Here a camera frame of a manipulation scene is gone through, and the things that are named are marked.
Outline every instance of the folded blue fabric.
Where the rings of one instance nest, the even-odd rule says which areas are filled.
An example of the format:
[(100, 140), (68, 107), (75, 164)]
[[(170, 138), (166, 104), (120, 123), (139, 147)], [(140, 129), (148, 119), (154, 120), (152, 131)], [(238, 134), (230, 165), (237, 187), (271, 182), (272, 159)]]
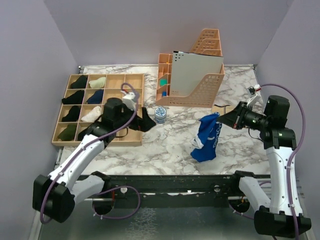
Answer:
[(218, 137), (222, 128), (222, 123), (217, 122), (219, 115), (218, 112), (215, 112), (200, 119), (201, 124), (197, 136), (192, 141), (195, 149), (191, 152), (191, 157), (199, 163), (213, 160), (216, 157)]
[(88, 104), (100, 104), (102, 102), (102, 98), (104, 97), (104, 91), (102, 89), (97, 90), (94, 94), (88, 98), (86, 101)]

